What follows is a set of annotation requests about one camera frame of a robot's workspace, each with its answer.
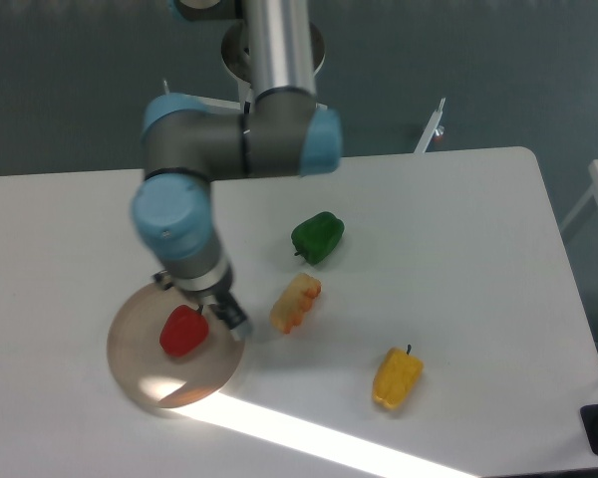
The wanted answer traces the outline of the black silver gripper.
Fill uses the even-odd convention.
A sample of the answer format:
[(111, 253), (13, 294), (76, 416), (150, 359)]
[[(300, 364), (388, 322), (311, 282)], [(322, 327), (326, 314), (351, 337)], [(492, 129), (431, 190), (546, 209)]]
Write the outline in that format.
[(162, 290), (177, 288), (193, 302), (211, 306), (236, 341), (243, 342), (251, 335), (250, 320), (230, 292), (233, 274), (229, 263), (206, 269), (173, 263), (169, 269), (153, 274), (152, 279)]

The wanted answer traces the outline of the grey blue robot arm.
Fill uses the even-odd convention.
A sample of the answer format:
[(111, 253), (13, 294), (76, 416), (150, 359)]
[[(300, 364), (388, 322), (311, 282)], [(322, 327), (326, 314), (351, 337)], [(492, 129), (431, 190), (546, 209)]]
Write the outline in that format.
[(306, 2), (174, 1), (170, 8), (188, 22), (244, 25), (253, 101), (246, 113), (218, 115), (191, 95), (167, 92), (152, 100), (142, 132), (145, 178), (131, 217), (172, 284), (243, 340), (251, 327), (231, 294), (232, 268), (213, 223), (211, 186), (330, 173), (342, 156), (341, 122), (317, 103)]

